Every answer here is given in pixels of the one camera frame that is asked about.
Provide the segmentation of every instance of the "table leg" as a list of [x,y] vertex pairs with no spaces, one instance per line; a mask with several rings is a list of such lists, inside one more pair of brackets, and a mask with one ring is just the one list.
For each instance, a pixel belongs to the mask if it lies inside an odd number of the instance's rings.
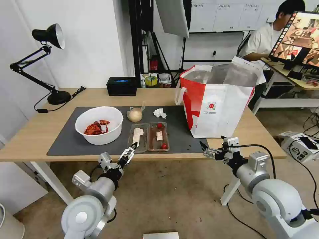
[[220,202],[223,206],[227,205],[227,203],[232,198],[239,186],[239,179],[233,176],[232,181],[230,182],[229,186],[227,186],[227,188],[225,189],[223,196],[220,198]]
[[50,169],[46,162],[30,162],[41,176],[50,184],[54,191],[63,199],[66,204],[73,201],[71,194],[63,186],[54,172]]
[[255,114],[257,113],[257,111],[259,110],[260,104],[262,103],[262,101],[264,100],[264,97],[268,94],[270,88],[272,87],[272,85],[273,85],[273,83],[274,83],[274,81],[275,81],[276,76],[277,76],[277,73],[274,72],[273,75],[272,75],[272,77],[271,77],[271,79],[270,79],[270,81],[267,83],[267,87],[266,87],[266,89],[264,90],[263,95],[257,100],[257,102],[256,102],[256,104],[255,104],[255,106],[254,106],[254,108],[253,108],[253,110],[252,110],[252,112],[253,112],[254,115],[255,115]]

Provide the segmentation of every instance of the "desk lamp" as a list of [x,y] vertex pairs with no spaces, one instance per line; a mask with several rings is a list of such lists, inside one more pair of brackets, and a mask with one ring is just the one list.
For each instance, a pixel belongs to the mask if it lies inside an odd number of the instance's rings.
[[[19,73],[20,75],[23,75],[24,77],[28,78],[29,80],[37,83],[38,85],[46,88],[51,92],[51,94],[48,97],[48,103],[51,105],[60,105],[63,103],[68,102],[71,99],[70,93],[66,91],[58,91],[55,86],[50,85],[49,83],[46,83],[44,81],[38,80],[37,78],[29,75],[28,73],[25,73],[23,71],[24,68],[28,67],[29,65],[37,62],[38,60],[44,58],[47,55],[50,55],[51,53],[51,46],[48,45],[48,42],[50,42],[55,47],[58,47],[60,49],[65,48],[65,41],[62,33],[62,29],[59,24],[53,24],[48,27],[46,30],[33,30],[32,36],[35,40],[41,42],[43,47],[41,47],[36,52],[28,55],[27,57],[23,58],[22,60],[12,63],[10,65],[11,70]],[[27,60],[30,57],[36,55],[37,53],[44,51],[45,54],[41,55],[40,57],[34,59],[34,60]]]

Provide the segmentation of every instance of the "floor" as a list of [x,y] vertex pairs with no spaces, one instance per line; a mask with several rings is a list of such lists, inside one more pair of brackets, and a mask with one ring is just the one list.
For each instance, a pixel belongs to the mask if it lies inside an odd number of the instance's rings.
[[[285,131],[303,131],[309,116],[301,109],[260,109],[259,120],[276,136]],[[81,192],[71,183],[79,169],[89,172],[95,162],[52,163],[51,168],[73,197]],[[319,170],[317,162],[307,165]],[[277,177],[297,188],[306,207],[314,208],[313,183],[307,172],[292,159],[277,160]],[[231,170],[220,162],[134,162],[125,168],[117,198],[117,218],[109,223],[100,238],[141,238],[143,233],[178,231],[181,239],[261,238],[237,222],[219,199],[229,183]],[[64,237],[60,219],[65,203],[50,189],[49,193],[15,216],[26,227],[24,239]],[[274,238],[267,222],[253,205],[238,194],[229,206],[233,213],[266,238]]]

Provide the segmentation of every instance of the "monitor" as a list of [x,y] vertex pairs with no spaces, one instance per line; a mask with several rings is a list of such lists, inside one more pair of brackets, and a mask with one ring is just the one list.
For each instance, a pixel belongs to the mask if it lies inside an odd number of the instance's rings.
[[291,66],[306,65],[318,69],[319,13],[293,13],[269,57]]

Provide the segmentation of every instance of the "black lamp shade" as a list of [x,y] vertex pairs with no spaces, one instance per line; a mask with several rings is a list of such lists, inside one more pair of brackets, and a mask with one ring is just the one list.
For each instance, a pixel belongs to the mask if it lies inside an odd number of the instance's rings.
[[46,30],[34,29],[32,31],[32,36],[37,41],[48,41],[60,49],[65,48],[63,32],[60,25],[57,23],[49,26]]

